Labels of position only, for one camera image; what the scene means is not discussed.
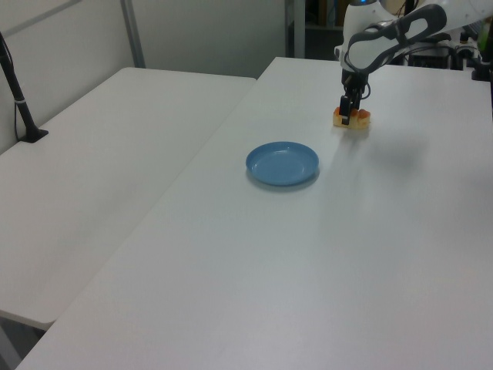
white wall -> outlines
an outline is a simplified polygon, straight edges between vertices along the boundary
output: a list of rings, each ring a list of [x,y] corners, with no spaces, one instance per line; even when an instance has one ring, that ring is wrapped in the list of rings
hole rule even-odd
[[[31,22],[34,18],[54,11],[74,0],[0,0],[0,31]]]
[[[147,68],[258,78],[285,56],[285,0],[133,0]]]
[[[83,0],[5,41],[37,126],[113,73],[133,66],[119,0]],[[13,109],[0,72],[0,153],[15,143]],[[23,128],[21,120],[18,127]]]

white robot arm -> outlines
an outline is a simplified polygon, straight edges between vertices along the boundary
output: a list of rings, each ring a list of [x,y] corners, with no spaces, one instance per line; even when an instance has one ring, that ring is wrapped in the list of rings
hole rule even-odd
[[[409,45],[493,15],[492,0],[427,0],[405,17],[396,18],[378,0],[354,0],[344,20],[344,44],[336,48],[343,67],[345,95],[340,101],[343,123],[359,109],[368,75]]]

orange object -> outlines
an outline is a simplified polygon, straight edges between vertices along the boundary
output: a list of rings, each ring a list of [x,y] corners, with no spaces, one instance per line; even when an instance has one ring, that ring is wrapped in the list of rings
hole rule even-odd
[[[342,116],[339,114],[340,107],[334,110],[334,115],[332,117],[332,123],[336,127],[344,127],[353,130],[363,130],[368,128],[370,124],[371,113],[364,109],[353,109],[349,117],[349,125],[344,125],[342,123]]]

table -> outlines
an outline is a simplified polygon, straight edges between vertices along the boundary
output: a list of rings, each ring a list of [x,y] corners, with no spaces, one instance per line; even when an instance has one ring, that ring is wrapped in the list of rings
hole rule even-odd
[[[123,69],[0,156],[0,316],[47,329],[254,79]]]
[[[489,85],[385,66],[351,132],[339,81],[275,59],[19,370],[491,368]],[[318,178],[252,180],[274,140]]]

black cable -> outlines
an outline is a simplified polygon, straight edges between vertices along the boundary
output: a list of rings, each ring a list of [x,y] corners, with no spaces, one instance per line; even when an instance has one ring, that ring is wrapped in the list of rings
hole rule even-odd
[[[355,66],[353,66],[353,63],[351,63],[351,61],[349,60],[349,55],[347,54],[347,52],[344,54],[344,62],[350,66],[355,72],[357,72],[357,68]]]
[[[433,50],[433,49],[448,49],[449,52],[450,51],[455,52],[455,49],[452,48],[452,47],[450,47],[450,46],[444,46],[444,45],[440,45],[440,46],[422,46],[420,48],[409,50],[408,52],[405,52],[404,54],[400,54],[398,56],[405,57],[405,56],[409,56],[411,54],[414,54],[416,52],[426,52],[428,50]]]
[[[493,117],[493,70],[490,70],[491,116]]]
[[[364,98],[361,98],[361,100],[368,99],[370,97],[370,95],[371,95],[371,87],[370,87],[370,84],[367,83],[367,86],[368,86],[368,94]]]
[[[404,4],[402,4],[402,6],[399,8],[399,10],[397,10],[397,12],[394,15],[396,15],[397,17],[400,17],[401,13],[402,13],[402,9],[404,9],[404,6],[406,6],[406,2],[404,2]]]
[[[12,58],[12,54],[10,53],[10,50],[8,49],[8,46],[7,46],[7,43],[5,42],[5,40],[2,38],[2,44],[3,44],[3,47],[5,48],[5,50],[7,51],[7,55],[8,55],[8,60],[10,62],[10,65],[12,66],[12,70],[14,69],[14,59]],[[15,103],[14,101],[14,133],[15,133],[15,139],[17,140],[17,142],[19,142],[19,138],[18,138],[18,133],[17,133],[17,104]]]
[[[17,140],[17,142],[21,141],[19,140],[17,134],[17,104],[15,104],[15,102],[14,102],[14,132],[15,132],[15,139]]]

